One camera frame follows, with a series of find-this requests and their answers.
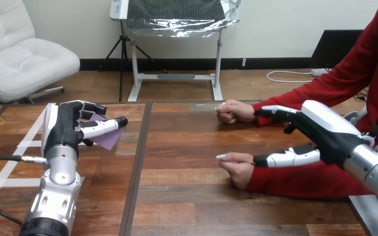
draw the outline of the white chair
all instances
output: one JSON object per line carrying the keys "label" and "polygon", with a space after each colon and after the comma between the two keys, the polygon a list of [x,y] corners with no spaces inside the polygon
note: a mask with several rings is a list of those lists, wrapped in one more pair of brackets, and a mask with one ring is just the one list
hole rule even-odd
{"label": "white chair", "polygon": [[35,38],[22,0],[0,0],[0,102],[63,91],[39,89],[79,70],[79,58],[59,44]]}

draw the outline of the human hand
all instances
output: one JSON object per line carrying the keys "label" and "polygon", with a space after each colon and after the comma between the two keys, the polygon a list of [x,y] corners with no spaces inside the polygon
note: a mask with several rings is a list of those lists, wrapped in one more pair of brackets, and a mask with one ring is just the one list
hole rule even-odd
{"label": "human hand", "polygon": [[239,189],[245,189],[253,175],[253,156],[245,153],[227,153],[218,155],[219,166],[228,171],[233,184]]}
{"label": "human hand", "polygon": [[215,107],[215,111],[217,111],[218,120],[228,124],[233,124],[236,121],[251,122],[255,120],[253,106],[236,100],[228,100],[219,104]]}

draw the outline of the white fingernail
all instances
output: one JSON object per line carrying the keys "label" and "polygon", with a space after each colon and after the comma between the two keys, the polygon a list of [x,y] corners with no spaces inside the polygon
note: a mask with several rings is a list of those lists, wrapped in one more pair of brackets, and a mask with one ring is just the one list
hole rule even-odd
{"label": "white fingernail", "polygon": [[221,154],[217,156],[217,159],[224,159],[227,157],[227,154]]}

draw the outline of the black and white robotic hand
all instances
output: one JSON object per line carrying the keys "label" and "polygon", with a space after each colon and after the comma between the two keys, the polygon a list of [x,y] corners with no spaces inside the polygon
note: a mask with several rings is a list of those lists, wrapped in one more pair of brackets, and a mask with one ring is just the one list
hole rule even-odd
{"label": "black and white robotic hand", "polygon": [[378,199],[378,149],[373,149],[360,131],[330,108],[307,100],[300,111],[283,106],[264,106],[255,115],[289,122],[284,130],[286,134],[298,129],[315,147],[304,145],[256,156],[254,165],[276,168],[306,165],[322,160],[351,173],[373,191]]}
{"label": "black and white robotic hand", "polygon": [[71,101],[47,107],[42,140],[42,157],[23,157],[44,165],[40,189],[21,225],[20,236],[69,236],[76,212],[81,177],[76,172],[81,142],[127,125],[125,117],[83,122],[92,112],[104,116],[106,107]]}

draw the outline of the black baseboard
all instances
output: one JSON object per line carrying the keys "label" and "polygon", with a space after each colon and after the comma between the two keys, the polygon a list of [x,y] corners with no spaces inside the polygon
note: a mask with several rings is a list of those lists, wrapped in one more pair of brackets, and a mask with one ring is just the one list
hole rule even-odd
{"label": "black baseboard", "polygon": [[[311,58],[242,58],[221,59],[221,70],[302,69],[309,68]],[[215,59],[137,59],[138,71],[156,70],[215,70]],[[121,59],[80,59],[81,71],[120,71]],[[124,63],[124,71],[132,71],[131,59]]]}

